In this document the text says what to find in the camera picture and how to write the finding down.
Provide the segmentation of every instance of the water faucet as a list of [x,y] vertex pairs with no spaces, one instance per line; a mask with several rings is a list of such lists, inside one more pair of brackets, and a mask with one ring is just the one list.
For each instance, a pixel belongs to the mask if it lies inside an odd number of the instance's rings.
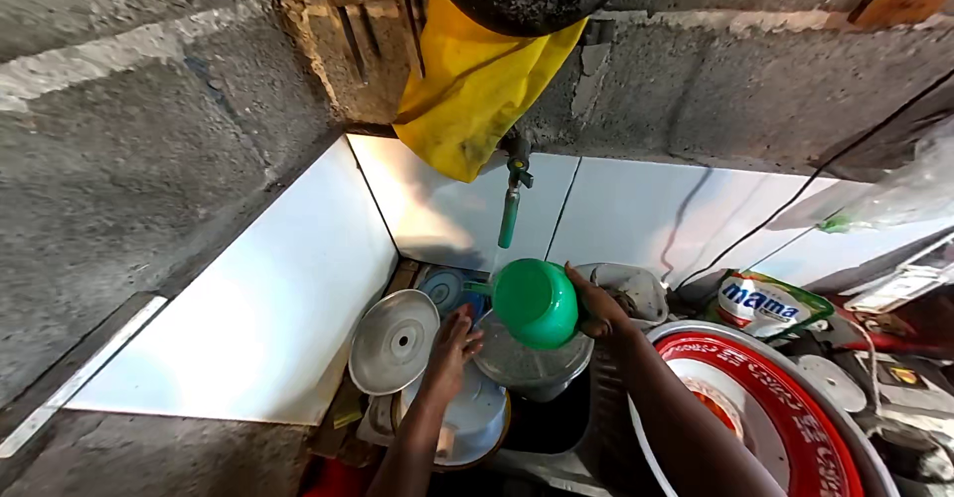
[[502,149],[507,151],[507,169],[510,174],[507,178],[507,195],[504,197],[504,217],[500,221],[500,235],[497,236],[497,247],[508,249],[513,240],[513,229],[517,224],[517,208],[520,206],[520,185],[533,187],[531,168],[531,144],[527,139],[511,127],[500,141]]

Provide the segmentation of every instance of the running water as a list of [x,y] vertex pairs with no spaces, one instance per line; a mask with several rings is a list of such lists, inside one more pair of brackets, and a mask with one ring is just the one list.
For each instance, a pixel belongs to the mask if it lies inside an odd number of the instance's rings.
[[497,273],[499,273],[501,269],[504,268],[504,265],[501,264],[501,260],[504,257],[504,251],[506,251],[506,249],[502,247],[497,247],[497,250],[494,252],[493,260],[490,262],[490,277],[487,279],[486,282],[488,283],[493,282],[493,279],[497,276]]

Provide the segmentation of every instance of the green plastic scoop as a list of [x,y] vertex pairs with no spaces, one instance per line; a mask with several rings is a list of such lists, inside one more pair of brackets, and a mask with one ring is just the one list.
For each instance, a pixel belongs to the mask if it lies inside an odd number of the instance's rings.
[[536,258],[507,264],[492,283],[465,283],[465,289],[490,296],[497,317],[521,344],[554,350],[576,332],[576,292],[561,266]]

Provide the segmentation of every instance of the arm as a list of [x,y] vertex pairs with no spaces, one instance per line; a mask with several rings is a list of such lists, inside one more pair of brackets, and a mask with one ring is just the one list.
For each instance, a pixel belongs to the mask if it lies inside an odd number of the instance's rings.
[[464,363],[483,348],[471,330],[470,305],[448,316],[437,332],[421,389],[371,482],[367,497],[423,497],[430,484],[437,439],[447,405],[461,390]]
[[686,388],[652,343],[603,289],[566,264],[600,338],[619,365],[652,453],[679,495],[778,496],[785,491],[722,422]]

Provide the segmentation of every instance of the hand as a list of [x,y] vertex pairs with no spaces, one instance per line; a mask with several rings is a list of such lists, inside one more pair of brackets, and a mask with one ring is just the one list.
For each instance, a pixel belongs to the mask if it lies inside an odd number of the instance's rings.
[[610,336],[614,332],[633,328],[633,322],[613,296],[590,283],[583,275],[566,262],[564,266],[569,282],[576,288],[576,295],[590,316],[580,324],[580,330],[593,338]]
[[471,331],[473,306],[469,303],[451,313],[437,331],[423,374],[421,391],[445,406],[460,392],[464,383],[464,363],[481,351],[483,331]]

